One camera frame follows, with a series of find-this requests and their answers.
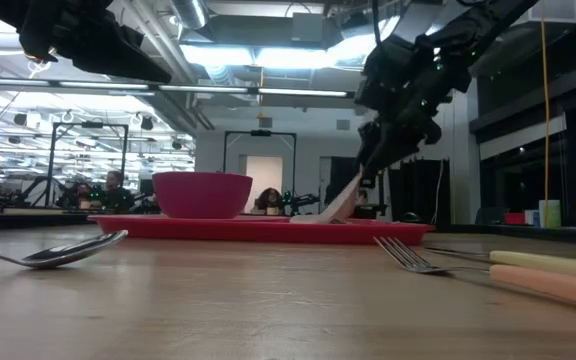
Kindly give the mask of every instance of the doorway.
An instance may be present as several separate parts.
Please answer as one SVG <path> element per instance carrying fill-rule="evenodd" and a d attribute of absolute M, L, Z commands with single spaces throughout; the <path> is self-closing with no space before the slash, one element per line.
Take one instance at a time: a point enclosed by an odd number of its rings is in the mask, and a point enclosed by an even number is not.
<path fill-rule="evenodd" d="M 249 213 L 255 206 L 255 199 L 267 188 L 282 192 L 284 158 L 281 156 L 248 156 L 245 158 L 246 176 L 252 178 L 252 189 L 244 212 Z"/>

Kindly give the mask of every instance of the utensil handle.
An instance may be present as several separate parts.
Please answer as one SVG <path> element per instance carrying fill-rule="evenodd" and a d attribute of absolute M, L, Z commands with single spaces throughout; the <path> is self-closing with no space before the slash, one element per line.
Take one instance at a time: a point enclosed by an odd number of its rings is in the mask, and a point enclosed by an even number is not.
<path fill-rule="evenodd" d="M 490 260 L 498 264 L 576 275 L 576 259 L 511 251 L 492 251 L 490 253 Z"/>
<path fill-rule="evenodd" d="M 490 278 L 576 303 L 576 276 L 508 265 L 493 265 Z"/>

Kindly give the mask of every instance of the desk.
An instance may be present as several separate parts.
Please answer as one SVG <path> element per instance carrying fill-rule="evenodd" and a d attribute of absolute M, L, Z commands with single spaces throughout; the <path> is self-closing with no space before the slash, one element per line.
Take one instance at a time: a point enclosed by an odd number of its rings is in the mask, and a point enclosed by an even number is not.
<path fill-rule="evenodd" d="M 97 232 L 0 231 L 0 251 Z M 495 235 L 427 240 L 576 256 Z M 0 261 L 0 359 L 576 359 L 576 307 L 478 274 L 411 274 L 377 246 L 127 239 L 57 271 Z"/>

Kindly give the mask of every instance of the red tray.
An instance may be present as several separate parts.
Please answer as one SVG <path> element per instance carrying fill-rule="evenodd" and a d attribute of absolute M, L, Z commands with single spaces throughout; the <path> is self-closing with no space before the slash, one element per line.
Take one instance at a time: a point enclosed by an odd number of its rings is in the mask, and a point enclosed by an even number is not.
<path fill-rule="evenodd" d="M 291 224 L 285 217 L 241 216 L 230 220 L 171 219 L 162 215 L 94 215 L 105 233 L 128 230 L 130 237 L 317 244 L 374 244 L 374 236 L 419 245 L 433 226 L 350 220 L 349 224 Z"/>

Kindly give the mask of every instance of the robotic arm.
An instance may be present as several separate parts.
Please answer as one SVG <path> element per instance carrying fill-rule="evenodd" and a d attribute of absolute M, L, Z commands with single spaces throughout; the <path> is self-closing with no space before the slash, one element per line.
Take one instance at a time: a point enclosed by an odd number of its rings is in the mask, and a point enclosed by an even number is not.
<path fill-rule="evenodd" d="M 112 1 L 0 0 L 0 20 L 17 29 L 35 61 L 56 62 L 56 50 L 84 71 L 170 82 L 171 75 L 140 49 L 144 36 L 106 10 Z"/>
<path fill-rule="evenodd" d="M 356 104 L 378 112 L 359 129 L 357 160 L 366 176 L 418 152 L 422 140 L 439 141 L 441 128 L 432 120 L 439 104 L 452 89 L 468 90 L 469 67 L 538 0 L 458 1 L 470 9 L 443 29 L 414 44 L 392 34 L 368 56 L 355 96 Z"/>

